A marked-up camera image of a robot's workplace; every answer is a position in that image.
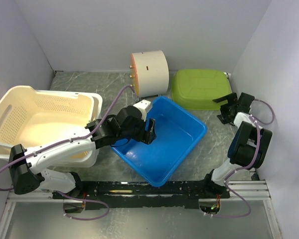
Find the blue plastic tub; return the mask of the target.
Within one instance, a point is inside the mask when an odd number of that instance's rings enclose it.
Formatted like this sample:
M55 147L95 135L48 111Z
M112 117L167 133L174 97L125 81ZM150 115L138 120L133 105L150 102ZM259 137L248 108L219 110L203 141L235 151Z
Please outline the blue plastic tub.
M123 139L112 150L150 185L160 187L205 136L207 126L164 96L152 101L147 118L155 120L151 144Z

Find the beige cylindrical device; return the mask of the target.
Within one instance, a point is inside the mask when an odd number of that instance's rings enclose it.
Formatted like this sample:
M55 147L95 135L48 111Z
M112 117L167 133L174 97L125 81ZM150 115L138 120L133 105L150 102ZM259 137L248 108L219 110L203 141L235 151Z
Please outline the beige cylindrical device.
M132 53L130 78L136 95L140 98L162 95L169 85L169 69L161 50Z

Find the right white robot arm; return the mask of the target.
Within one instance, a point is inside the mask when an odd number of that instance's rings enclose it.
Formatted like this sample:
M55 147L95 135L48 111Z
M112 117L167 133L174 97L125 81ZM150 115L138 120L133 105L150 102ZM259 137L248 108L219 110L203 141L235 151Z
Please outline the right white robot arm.
M238 128L227 152L227 160L218 168L206 174L202 194L207 198L222 195L227 190L228 179L240 170L259 168L265 159L273 133L261 125L270 125L275 120L273 108L263 100L241 93L230 93L212 100L215 103L226 101L220 106L217 117L223 124ZM272 113L272 119L264 122L250 113L252 103L265 104Z

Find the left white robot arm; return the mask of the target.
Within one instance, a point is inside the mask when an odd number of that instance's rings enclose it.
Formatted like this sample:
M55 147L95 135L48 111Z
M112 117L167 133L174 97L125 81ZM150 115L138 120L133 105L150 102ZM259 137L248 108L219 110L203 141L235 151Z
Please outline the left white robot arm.
M155 120L147 120L152 109L149 103L127 106L117 115L96 119L85 126L88 137L69 138L64 143L24 148L21 144L10 150L9 167L15 194L22 195L36 189L60 191L70 198L79 198L83 186L77 173L48 170L54 163L65 161L83 151L114 146L122 139L151 144L155 138Z

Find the aluminium frame rail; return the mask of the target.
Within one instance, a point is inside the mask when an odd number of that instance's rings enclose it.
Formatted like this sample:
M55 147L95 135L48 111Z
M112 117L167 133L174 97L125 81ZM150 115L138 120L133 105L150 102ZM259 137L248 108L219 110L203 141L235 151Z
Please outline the aluminium frame rail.
M280 239L267 183L231 181L228 199L184 207L114 208L52 191L8 194L0 239Z

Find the green plastic tub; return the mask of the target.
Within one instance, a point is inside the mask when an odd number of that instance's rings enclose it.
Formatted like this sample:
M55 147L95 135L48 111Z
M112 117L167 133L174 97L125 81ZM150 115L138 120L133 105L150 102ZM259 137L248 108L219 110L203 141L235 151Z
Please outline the green plastic tub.
M211 69L182 69L171 81L172 100L186 110L219 110L213 102L232 93L227 75Z

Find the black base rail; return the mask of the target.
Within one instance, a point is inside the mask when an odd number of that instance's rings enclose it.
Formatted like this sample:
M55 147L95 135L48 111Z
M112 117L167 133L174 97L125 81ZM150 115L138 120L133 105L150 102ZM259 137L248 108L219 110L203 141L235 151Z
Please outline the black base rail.
M110 190L133 190L130 194L110 193ZM167 181L160 187L147 182L85 181L76 198L102 201L114 208L184 207L198 209L199 200L230 197L226 189L215 191L200 181Z

